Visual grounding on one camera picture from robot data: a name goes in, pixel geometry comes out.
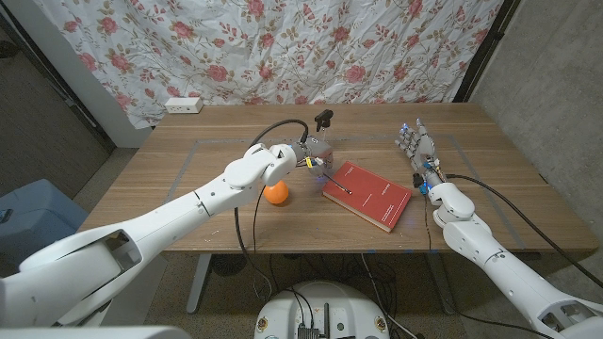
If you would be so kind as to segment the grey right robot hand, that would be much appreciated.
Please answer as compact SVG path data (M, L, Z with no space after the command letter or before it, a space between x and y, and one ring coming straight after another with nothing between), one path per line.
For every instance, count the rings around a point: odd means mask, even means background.
M446 181L440 170L440 161L433 139L420 119L416 119L416 128L404 123L395 143L409 158L415 173L423 179L426 181L433 179L437 183Z

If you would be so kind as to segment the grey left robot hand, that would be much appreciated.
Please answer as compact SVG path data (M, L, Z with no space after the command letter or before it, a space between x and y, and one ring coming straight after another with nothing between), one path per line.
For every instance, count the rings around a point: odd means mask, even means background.
M324 140L308 137L305 142L296 141L292 149L297 157L297 165L320 177L329 174L333 168L333 148Z

